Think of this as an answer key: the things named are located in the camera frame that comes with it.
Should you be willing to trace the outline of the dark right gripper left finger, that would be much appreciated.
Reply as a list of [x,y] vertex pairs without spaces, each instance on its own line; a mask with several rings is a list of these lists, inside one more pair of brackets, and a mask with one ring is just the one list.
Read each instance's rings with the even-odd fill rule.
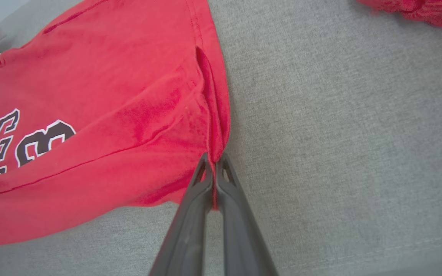
[[204,153],[148,276],[203,276],[206,216],[213,206],[214,175]]

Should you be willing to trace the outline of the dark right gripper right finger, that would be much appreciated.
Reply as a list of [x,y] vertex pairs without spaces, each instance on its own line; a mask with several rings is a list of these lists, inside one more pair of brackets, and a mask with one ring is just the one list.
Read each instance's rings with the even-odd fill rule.
[[227,153],[216,162],[225,276],[279,276]]

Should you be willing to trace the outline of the red basketball jersey number 23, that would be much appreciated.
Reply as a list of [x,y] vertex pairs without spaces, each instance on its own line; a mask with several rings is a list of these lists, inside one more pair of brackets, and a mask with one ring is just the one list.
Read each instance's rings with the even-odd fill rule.
[[179,203],[230,124],[208,0],[79,2],[0,53],[0,246]]

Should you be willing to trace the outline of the red shorts white trim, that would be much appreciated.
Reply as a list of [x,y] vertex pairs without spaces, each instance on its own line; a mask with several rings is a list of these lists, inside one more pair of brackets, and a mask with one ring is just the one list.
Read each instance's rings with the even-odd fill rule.
[[404,19],[423,21],[442,27],[442,0],[356,0],[387,13],[398,13]]

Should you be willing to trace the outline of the grey fabric sofa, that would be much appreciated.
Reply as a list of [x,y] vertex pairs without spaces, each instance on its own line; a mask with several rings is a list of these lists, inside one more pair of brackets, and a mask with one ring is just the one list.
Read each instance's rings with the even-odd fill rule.
[[355,0],[208,0],[228,155],[280,276],[442,276],[442,28]]

